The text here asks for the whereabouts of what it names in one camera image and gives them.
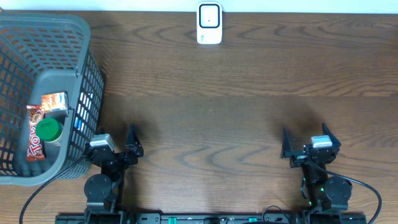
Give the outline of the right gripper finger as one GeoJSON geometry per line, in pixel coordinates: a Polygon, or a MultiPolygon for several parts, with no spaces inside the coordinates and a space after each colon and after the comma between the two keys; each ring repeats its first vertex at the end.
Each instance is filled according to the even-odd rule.
{"type": "Polygon", "coordinates": [[[292,149],[292,145],[289,140],[289,134],[285,128],[283,128],[283,135],[282,135],[282,149],[280,153],[281,159],[287,159],[292,156],[305,156],[305,151],[294,151],[292,149]]]}
{"type": "Polygon", "coordinates": [[[341,146],[341,143],[339,142],[339,140],[337,140],[335,135],[329,130],[329,128],[326,125],[326,123],[322,123],[322,130],[323,130],[323,134],[327,135],[330,138],[333,147],[340,147],[341,146]]]}

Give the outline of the white Panadol box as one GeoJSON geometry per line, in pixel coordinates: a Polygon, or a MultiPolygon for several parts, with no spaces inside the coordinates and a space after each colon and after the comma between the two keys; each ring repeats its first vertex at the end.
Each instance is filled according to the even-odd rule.
{"type": "Polygon", "coordinates": [[[85,123],[88,122],[88,111],[91,109],[92,93],[81,93],[78,100],[77,117],[75,118],[74,127],[83,132],[85,123]]]}

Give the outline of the green lid white jar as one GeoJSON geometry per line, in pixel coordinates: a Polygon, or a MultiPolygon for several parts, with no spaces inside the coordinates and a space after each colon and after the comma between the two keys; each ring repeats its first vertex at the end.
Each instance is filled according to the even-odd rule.
{"type": "Polygon", "coordinates": [[[42,141],[59,147],[62,141],[63,124],[54,118],[44,118],[37,124],[36,133],[42,141]]]}

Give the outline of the orange tissue pack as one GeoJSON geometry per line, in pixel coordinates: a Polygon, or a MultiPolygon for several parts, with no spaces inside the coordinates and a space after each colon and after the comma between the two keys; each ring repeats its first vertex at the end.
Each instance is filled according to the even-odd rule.
{"type": "Polygon", "coordinates": [[[68,95],[66,92],[42,95],[41,105],[44,113],[65,111],[68,109],[68,95]]]}

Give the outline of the red Top chocolate bar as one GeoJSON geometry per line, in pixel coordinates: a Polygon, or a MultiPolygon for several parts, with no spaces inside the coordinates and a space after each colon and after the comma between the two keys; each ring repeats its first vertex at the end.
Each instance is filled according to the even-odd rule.
{"type": "Polygon", "coordinates": [[[45,118],[40,105],[27,105],[29,115],[29,142],[26,159],[28,162],[41,161],[45,159],[44,144],[37,135],[37,125],[45,118]]]}

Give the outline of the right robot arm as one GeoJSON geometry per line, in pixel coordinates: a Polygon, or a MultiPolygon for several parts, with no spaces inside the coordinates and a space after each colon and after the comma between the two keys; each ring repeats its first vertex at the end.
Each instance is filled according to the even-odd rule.
{"type": "Polygon", "coordinates": [[[326,173],[326,165],[336,159],[341,143],[325,123],[322,130],[323,134],[311,137],[301,151],[293,150],[289,134],[283,130],[280,157],[288,159],[291,168],[301,168],[302,195],[310,204],[292,215],[291,223],[342,223],[342,213],[348,209],[352,183],[326,173]]]}

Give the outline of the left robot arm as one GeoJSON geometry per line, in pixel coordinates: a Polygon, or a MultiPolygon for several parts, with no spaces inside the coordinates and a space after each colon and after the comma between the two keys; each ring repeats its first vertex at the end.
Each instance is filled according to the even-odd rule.
{"type": "Polygon", "coordinates": [[[97,134],[86,144],[86,159],[101,172],[92,175],[84,186],[87,197],[84,224],[135,222],[134,216],[121,208],[125,172],[144,155],[134,125],[129,127],[125,146],[127,151],[116,152],[112,137],[105,133],[97,134]]]}

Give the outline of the white barcode scanner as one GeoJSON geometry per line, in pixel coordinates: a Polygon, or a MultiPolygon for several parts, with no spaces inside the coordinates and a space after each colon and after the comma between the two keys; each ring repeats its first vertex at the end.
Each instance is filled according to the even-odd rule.
{"type": "Polygon", "coordinates": [[[223,8],[218,2],[201,2],[197,6],[197,42],[220,44],[223,36],[223,8]]]}

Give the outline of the grey plastic shopping basket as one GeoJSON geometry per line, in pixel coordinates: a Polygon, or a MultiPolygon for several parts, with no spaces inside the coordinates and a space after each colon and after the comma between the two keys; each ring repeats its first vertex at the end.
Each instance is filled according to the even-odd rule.
{"type": "Polygon", "coordinates": [[[90,51],[90,27],[80,17],[38,13],[1,14],[1,183],[33,186],[53,176],[74,179],[90,163],[82,159],[95,135],[104,80],[90,51]],[[66,92],[68,109],[51,112],[63,124],[59,147],[44,144],[45,159],[28,162],[27,105],[42,95],[66,92]],[[74,127],[81,93],[92,93],[83,132],[74,127]]]}

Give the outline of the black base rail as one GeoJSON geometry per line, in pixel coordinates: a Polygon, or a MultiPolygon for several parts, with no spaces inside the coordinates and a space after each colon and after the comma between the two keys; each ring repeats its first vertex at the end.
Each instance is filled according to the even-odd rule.
{"type": "Polygon", "coordinates": [[[56,224],[84,223],[128,223],[128,224],[242,224],[242,223],[341,223],[366,224],[364,215],[321,215],[313,214],[309,219],[300,215],[267,213],[264,216],[245,215],[161,215],[159,213],[138,213],[129,215],[57,215],[56,224]]]}

